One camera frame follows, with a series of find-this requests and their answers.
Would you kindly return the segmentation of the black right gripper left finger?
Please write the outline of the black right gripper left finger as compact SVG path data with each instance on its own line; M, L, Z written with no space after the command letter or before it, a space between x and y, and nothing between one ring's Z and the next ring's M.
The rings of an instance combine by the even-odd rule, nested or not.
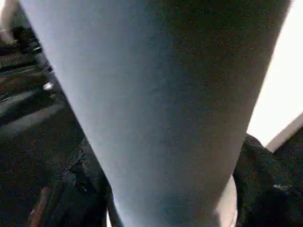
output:
M108 181L83 139L41 190L28 217L30 227L105 227Z

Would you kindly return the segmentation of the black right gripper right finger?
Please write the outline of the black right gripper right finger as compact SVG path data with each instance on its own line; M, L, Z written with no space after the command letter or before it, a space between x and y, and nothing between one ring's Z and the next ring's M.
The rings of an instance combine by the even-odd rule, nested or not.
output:
M238 227L301 227L303 185L282 161L247 135L233 172Z

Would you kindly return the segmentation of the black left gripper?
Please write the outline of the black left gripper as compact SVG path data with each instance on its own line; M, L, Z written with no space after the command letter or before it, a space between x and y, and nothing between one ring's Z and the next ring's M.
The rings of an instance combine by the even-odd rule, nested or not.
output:
M62 94L61 85L43 48L31 28L13 29L16 56L9 62L9 95L42 92Z

